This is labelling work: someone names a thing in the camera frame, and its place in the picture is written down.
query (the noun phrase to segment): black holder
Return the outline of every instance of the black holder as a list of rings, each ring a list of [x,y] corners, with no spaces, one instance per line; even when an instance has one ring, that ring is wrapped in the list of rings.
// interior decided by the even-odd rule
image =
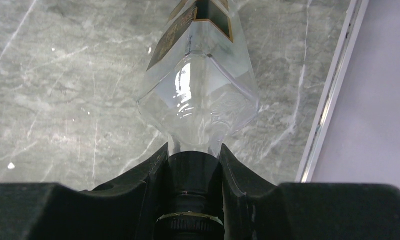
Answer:
[[[92,191],[0,183],[0,239],[221,240],[223,234],[229,240],[400,240],[400,191],[381,184],[275,186],[225,145],[216,159],[194,151],[168,158],[165,144]]]

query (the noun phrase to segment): white veining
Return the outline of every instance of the white veining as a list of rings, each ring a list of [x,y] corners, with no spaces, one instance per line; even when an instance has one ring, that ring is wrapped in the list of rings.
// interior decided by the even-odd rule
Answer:
[[[120,170],[119,175],[124,173],[127,170],[127,167],[129,167],[133,161],[137,161],[140,157],[142,157],[147,152],[147,150],[150,148],[150,146],[153,143],[153,141],[158,137],[159,133],[160,132],[158,130],[156,130],[154,132],[153,138],[151,139],[151,141],[148,143],[147,147],[145,148],[145,150],[141,154],[139,154],[137,157],[134,157],[134,158],[131,158],[131,159],[127,160],[125,166],[122,168],[122,170]]]
[[[32,133],[33,126],[35,125],[36,120],[38,119],[39,113],[40,113],[40,112],[38,112],[38,113],[36,114],[35,119],[33,120],[32,124],[30,125],[30,128],[29,128],[28,134],[27,134],[27,136],[26,136],[26,139],[29,139],[30,134]]]
[[[85,51],[85,50],[88,49],[88,48],[89,48],[89,46],[84,46],[84,47],[81,48],[81,49],[78,49],[78,50],[73,51],[73,52],[71,52],[71,53],[68,53],[68,54],[66,54],[66,55],[60,56],[60,57],[58,57],[58,58],[55,58],[55,59],[53,59],[52,61],[43,63],[43,64],[38,65],[38,66],[34,66],[33,68],[28,69],[25,73],[27,74],[28,72],[31,72],[31,71],[36,70],[36,69],[38,69],[38,68],[45,67],[45,66],[48,66],[48,65],[51,65],[51,64],[54,64],[54,63],[58,63],[58,62],[60,62],[60,61],[63,61],[63,60],[65,60],[65,59],[68,59],[68,58],[70,58],[70,57],[72,57],[72,56],[74,56],[74,55],[76,55],[76,54],[79,54],[79,53]]]
[[[98,134],[98,119],[95,122],[95,137],[94,137],[94,159],[92,161],[92,178],[95,180],[95,161],[97,160],[97,134]]]
[[[47,171],[45,172],[44,177],[41,179],[41,182],[44,182],[45,179],[47,179],[48,175],[50,174],[51,170],[53,169],[54,164],[51,164],[50,167],[47,169]]]
[[[266,150],[261,153],[260,158],[256,161],[256,164],[262,162],[266,158],[266,156],[269,154],[269,152],[276,145],[278,145],[281,142],[281,140],[285,139],[287,136],[294,133],[295,126],[296,126],[295,122],[297,120],[298,108],[300,106],[301,87],[303,86],[304,72],[306,69],[305,61],[306,61],[306,54],[307,54],[307,32],[309,30],[309,7],[310,7],[310,4],[312,3],[312,1],[313,0],[308,0],[307,8],[306,8],[306,34],[304,37],[303,67],[301,68],[300,77],[298,78],[297,100],[295,102],[294,112],[291,115],[291,119],[290,119],[288,127],[281,133],[281,135],[279,135],[277,138],[272,140],[272,142],[269,144],[269,146],[267,146]]]
[[[147,13],[148,8],[150,7],[151,2],[147,1],[147,4],[145,4],[145,10],[144,10],[144,14]]]
[[[31,143],[30,145],[28,145],[27,147],[24,147],[23,149],[20,149],[19,151],[17,151],[18,146],[14,149],[14,151],[10,154],[7,154],[3,157],[0,157],[0,162],[4,159],[7,158],[14,158],[18,155],[20,155],[21,153],[24,153],[25,151],[29,150],[30,148],[32,148],[33,146],[35,146],[38,143],[38,141],[34,141],[33,143]]]
[[[17,27],[16,31],[13,33],[13,35],[11,36],[10,40],[7,42],[7,44],[5,45],[4,50],[2,51],[1,55],[0,55],[0,62],[2,60],[2,57],[4,56],[4,53],[7,51],[7,49],[10,47],[11,42],[13,41],[13,39],[17,36],[17,34],[19,33],[23,23],[25,22],[27,16],[32,12],[33,6],[35,5],[37,0],[33,0],[32,4],[30,5],[28,11],[26,12],[26,14],[24,15],[22,21],[20,22],[19,26]]]

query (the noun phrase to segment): bottle neck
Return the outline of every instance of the bottle neck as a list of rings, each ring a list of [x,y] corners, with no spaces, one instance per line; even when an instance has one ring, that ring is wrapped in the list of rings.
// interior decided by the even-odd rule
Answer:
[[[163,166],[155,240],[222,240],[222,166],[199,151],[176,153]]]
[[[211,140],[207,144],[189,144],[183,141],[179,141],[172,136],[168,137],[168,156],[175,155],[180,152],[196,151],[212,155],[215,158],[219,158],[220,149],[222,147],[221,140]]]

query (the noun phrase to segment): glass bottle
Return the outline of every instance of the glass bottle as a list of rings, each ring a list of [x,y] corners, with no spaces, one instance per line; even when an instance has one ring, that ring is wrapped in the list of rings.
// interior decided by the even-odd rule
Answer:
[[[141,115],[166,134],[169,156],[218,157],[227,135],[258,111],[258,89],[236,4],[182,0],[172,11],[137,97]]]

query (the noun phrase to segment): clear glass bottle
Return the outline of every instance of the clear glass bottle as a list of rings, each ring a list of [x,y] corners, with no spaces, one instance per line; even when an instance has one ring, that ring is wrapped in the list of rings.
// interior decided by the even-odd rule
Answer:
[[[168,152],[218,157],[223,139],[258,111],[257,83],[236,4],[182,0],[158,42],[138,108],[169,138]]]

